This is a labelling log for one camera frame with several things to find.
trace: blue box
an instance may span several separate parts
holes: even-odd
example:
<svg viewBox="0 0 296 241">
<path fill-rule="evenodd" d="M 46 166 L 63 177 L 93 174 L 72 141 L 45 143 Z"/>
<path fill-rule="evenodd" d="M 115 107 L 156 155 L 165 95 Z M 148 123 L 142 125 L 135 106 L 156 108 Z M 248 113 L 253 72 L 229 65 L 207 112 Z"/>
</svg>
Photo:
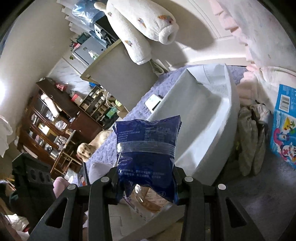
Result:
<svg viewBox="0 0 296 241">
<path fill-rule="evenodd" d="M 270 148 L 296 168 L 296 89 L 286 85 L 279 86 Z"/>
</svg>

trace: triangular cutout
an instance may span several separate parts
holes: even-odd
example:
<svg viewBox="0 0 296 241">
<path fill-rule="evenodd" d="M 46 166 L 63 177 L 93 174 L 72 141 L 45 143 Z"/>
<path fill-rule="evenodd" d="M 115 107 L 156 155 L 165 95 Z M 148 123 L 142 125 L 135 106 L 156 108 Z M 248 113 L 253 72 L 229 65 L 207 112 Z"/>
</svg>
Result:
<svg viewBox="0 0 296 241">
<path fill-rule="evenodd" d="M 60 229 L 63 224 L 64 214 L 66 210 L 68 199 L 64 198 L 59 206 L 51 213 L 45 224 L 54 228 Z"/>
<path fill-rule="evenodd" d="M 227 198 L 226 199 L 226 205 L 228 209 L 228 215 L 230 219 L 230 225 L 232 228 L 242 227 L 247 225 L 247 222 L 242 217 L 242 215 L 239 213 L 235 205 L 232 203 L 232 201 Z"/>
</svg>

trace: marble tile wall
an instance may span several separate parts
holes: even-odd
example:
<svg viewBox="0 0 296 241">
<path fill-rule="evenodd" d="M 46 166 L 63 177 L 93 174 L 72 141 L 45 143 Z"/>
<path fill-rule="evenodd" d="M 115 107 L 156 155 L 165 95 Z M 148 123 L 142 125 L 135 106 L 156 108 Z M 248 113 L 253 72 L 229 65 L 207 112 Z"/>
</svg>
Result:
<svg viewBox="0 0 296 241">
<path fill-rule="evenodd" d="M 68 83 L 67 92 L 69 93 L 71 90 L 77 91 L 82 98 L 91 91 L 88 81 L 81 79 L 72 66 L 63 58 L 59 60 L 48 77 L 54 79 L 57 83 Z"/>
</svg>

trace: dog's head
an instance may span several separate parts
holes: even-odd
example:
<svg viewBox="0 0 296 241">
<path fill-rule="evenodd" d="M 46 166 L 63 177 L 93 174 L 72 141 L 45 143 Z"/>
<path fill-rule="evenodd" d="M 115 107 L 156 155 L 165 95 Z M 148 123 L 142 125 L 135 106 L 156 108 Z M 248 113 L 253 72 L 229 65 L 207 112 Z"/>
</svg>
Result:
<svg viewBox="0 0 296 241">
<path fill-rule="evenodd" d="M 92 155 L 89 146 L 86 143 L 82 143 L 78 146 L 77 154 L 82 158 L 83 161 L 88 160 L 88 158 L 90 158 Z"/>
</svg>

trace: white bottle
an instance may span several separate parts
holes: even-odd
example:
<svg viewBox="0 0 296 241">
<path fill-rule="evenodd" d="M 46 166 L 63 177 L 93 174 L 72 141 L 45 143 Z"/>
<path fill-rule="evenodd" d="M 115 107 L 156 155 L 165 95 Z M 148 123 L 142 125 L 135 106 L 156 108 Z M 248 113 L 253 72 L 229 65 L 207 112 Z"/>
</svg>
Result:
<svg viewBox="0 0 296 241">
<path fill-rule="evenodd" d="M 96 60 L 99 55 L 95 51 L 89 51 L 89 55 L 91 56 L 92 59 Z"/>
</svg>

